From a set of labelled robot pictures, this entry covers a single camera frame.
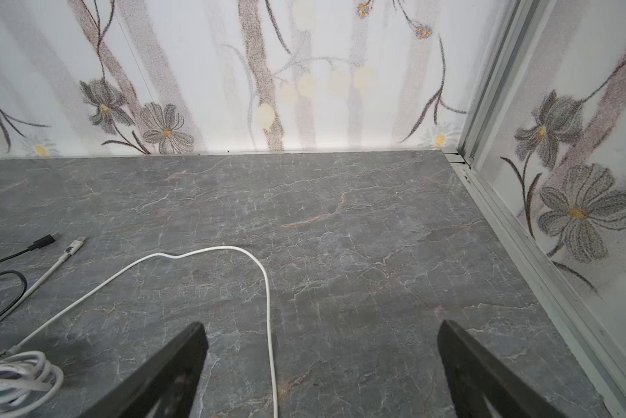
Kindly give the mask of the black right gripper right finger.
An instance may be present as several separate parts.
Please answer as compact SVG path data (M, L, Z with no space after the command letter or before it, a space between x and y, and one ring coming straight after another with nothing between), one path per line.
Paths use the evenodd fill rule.
M458 323L442 322L437 344L456 416L563 416Z

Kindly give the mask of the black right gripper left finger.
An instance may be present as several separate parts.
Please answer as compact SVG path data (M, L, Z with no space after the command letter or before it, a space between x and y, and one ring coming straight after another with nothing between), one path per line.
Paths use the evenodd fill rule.
M208 353L203 324L193 322L83 417L188 417Z

